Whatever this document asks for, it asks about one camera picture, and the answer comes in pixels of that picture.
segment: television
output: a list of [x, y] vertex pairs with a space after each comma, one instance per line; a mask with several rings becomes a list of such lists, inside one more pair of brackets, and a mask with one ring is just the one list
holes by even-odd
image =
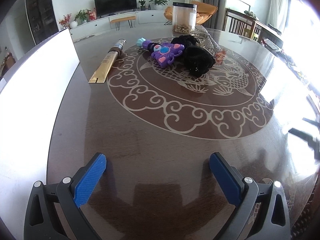
[[97, 16], [137, 8], [137, 0], [94, 0]]

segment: blue textured pad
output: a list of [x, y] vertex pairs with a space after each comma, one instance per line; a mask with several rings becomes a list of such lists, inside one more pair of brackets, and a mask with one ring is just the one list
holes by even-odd
[[228, 202], [236, 207], [241, 203], [241, 188], [216, 154], [210, 156], [210, 169]]
[[100, 154], [75, 188], [75, 197], [73, 199], [77, 207], [87, 203], [106, 166], [106, 157]]

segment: orange armchair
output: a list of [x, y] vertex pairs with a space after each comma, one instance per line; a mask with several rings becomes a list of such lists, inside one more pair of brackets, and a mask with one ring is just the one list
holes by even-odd
[[[205, 23], [218, 10], [217, 6], [210, 5], [207, 3], [197, 2], [197, 1], [191, 1], [191, 3], [197, 5], [196, 24]], [[168, 21], [172, 21], [172, 11], [173, 11], [173, 8], [171, 6], [165, 9], [164, 17]]]

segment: stool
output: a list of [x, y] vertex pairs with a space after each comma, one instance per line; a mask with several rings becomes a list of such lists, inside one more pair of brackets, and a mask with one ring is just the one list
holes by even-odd
[[110, 23], [115, 23], [116, 24], [116, 30], [120, 30], [120, 22], [124, 22], [124, 21], [128, 21], [129, 23], [129, 27], [132, 28], [132, 20], [136, 20], [137, 17], [136, 16], [129, 16], [129, 17], [125, 17], [125, 18], [119, 18], [119, 19], [114, 19], [112, 21], [110, 21]]
[[249, 37], [250, 29], [244, 28], [242, 36], [245, 37], [246, 33], [248, 34], [247, 38], [258, 41], [259, 35], [257, 33], [252, 33], [252, 37]]

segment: transparent jar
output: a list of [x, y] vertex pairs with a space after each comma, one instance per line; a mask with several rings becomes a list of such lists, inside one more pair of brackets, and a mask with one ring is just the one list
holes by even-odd
[[172, 30], [189, 34], [196, 28], [197, 5], [191, 3], [173, 3]]

